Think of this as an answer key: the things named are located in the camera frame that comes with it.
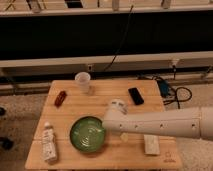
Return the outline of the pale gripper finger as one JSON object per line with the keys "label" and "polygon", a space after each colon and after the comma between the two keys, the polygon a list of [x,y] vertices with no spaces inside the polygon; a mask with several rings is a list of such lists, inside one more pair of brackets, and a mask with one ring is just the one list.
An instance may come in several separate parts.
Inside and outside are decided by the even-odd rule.
{"label": "pale gripper finger", "polygon": [[122,133],[120,136],[121,140],[124,142],[128,141],[128,134],[127,133]]}

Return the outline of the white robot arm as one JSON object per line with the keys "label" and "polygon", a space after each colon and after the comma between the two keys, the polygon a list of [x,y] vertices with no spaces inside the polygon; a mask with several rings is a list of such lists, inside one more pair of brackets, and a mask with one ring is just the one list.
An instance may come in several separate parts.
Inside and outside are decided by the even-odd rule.
{"label": "white robot arm", "polygon": [[113,99],[102,125],[106,130],[213,141],[213,107],[128,114],[120,99]]}

